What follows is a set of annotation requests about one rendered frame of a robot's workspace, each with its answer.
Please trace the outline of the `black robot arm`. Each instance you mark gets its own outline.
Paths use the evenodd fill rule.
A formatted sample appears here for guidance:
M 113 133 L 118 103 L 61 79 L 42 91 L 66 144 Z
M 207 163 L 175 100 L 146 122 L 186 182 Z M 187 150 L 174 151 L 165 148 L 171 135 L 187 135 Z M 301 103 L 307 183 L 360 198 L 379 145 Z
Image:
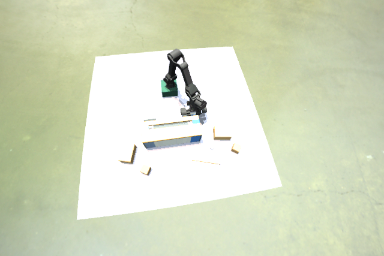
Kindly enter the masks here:
M 180 58 L 182 58 L 183 63 L 179 65 L 177 62 L 180 60 Z M 190 99 L 190 101 L 187 101 L 187 106 L 190 104 L 195 104 L 197 107 L 204 109 L 207 105 L 207 102 L 200 98 L 201 93 L 196 85 L 193 84 L 184 54 L 176 48 L 167 54 L 167 59 L 169 60 L 169 69 L 163 78 L 163 81 L 166 82 L 167 88 L 169 89 L 175 87 L 174 80 L 177 79 L 177 74 L 175 71 L 176 67 L 179 68 L 185 82 L 185 93 Z

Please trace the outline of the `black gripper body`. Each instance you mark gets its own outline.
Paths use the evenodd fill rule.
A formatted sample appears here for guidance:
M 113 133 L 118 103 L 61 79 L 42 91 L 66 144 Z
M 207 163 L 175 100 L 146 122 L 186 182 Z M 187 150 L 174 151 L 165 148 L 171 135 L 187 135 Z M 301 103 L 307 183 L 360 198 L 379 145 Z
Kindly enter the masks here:
M 207 108 L 205 107 L 204 109 L 201 109 L 201 108 L 197 107 L 195 104 L 190 104 L 189 109 L 186 109 L 184 107 L 184 108 L 180 108 L 180 111 L 181 111 L 181 115 L 183 116 L 183 115 L 189 115 L 190 112 L 200 113 L 202 111 L 202 113 L 207 113 Z

